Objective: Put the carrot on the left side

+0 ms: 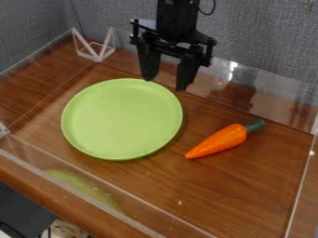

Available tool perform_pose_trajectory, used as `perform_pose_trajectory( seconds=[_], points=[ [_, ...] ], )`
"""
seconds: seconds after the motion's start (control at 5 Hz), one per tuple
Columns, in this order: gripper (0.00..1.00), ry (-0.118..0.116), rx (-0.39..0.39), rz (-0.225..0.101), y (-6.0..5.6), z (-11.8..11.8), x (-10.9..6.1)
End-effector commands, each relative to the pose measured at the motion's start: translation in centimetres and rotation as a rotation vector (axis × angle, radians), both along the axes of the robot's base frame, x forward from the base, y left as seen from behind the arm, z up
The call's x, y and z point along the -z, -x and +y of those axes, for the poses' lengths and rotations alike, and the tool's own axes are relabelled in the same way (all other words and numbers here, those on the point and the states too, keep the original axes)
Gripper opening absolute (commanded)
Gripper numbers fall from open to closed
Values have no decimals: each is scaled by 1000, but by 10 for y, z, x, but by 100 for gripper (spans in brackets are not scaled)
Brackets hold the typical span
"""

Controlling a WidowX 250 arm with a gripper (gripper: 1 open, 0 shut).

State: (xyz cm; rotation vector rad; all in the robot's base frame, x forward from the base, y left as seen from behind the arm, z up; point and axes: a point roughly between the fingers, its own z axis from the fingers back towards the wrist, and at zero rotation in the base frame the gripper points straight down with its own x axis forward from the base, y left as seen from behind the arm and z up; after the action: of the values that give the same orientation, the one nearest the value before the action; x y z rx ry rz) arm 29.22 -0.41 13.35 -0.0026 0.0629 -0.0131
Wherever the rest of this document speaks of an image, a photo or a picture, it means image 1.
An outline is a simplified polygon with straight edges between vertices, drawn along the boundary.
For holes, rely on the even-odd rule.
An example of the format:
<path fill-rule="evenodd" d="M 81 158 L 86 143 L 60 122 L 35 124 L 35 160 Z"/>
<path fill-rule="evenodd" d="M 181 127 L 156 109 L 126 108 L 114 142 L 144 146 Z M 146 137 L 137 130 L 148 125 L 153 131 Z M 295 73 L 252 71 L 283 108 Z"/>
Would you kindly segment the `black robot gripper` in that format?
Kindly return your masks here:
<path fill-rule="evenodd" d="M 130 20 L 130 44 L 136 46 L 141 76 L 150 81 L 158 73 L 161 55 L 180 60 L 176 73 L 176 90 L 185 91 L 193 82 L 200 66 L 208 66 L 213 37 L 197 30 L 198 15 L 211 16 L 216 0 L 208 12 L 200 8 L 200 0 L 157 0 L 153 20 Z"/>

